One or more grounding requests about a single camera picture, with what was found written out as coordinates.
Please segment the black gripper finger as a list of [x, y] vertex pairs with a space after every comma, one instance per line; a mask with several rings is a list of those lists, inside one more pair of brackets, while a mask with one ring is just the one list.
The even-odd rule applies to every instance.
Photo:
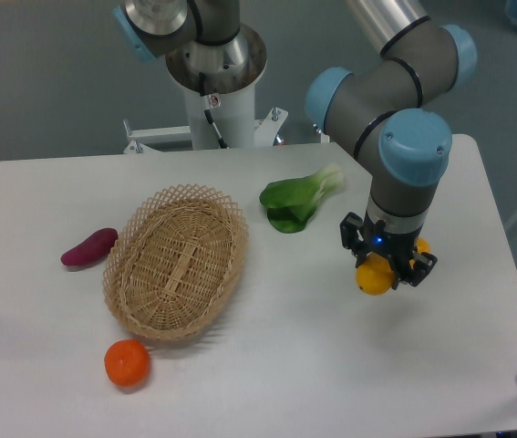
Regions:
[[409, 260], [397, 257], [392, 262], [395, 276], [392, 288], [396, 290], [400, 284], [417, 287], [438, 263], [438, 258], [428, 252], [414, 253]]
[[365, 262], [365, 241], [359, 233], [363, 223], [357, 214], [349, 212], [339, 226], [342, 246], [355, 257], [356, 268]]

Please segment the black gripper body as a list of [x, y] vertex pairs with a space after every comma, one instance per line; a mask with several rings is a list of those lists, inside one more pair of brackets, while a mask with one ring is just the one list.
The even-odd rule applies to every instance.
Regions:
[[388, 261], [392, 271], [409, 271], [410, 261], [417, 246], [422, 227], [409, 233], [390, 233], [384, 221], [373, 224], [368, 215], [364, 219], [349, 215], [349, 250], [356, 258], [356, 267], [362, 266], [371, 254]]

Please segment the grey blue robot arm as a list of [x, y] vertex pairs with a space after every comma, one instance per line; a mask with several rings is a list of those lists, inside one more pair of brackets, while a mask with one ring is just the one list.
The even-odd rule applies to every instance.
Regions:
[[[448, 124], [423, 105], [470, 77], [477, 50], [464, 29], [436, 26], [417, 1], [349, 6], [382, 61], [364, 77], [325, 70], [305, 112], [372, 178], [365, 214], [340, 225], [357, 272], [416, 286], [437, 262], [419, 235], [452, 144]], [[141, 60], [165, 59], [188, 100], [196, 149], [257, 144], [254, 104], [241, 96], [253, 93], [266, 53], [238, 2], [123, 1], [113, 15]]]

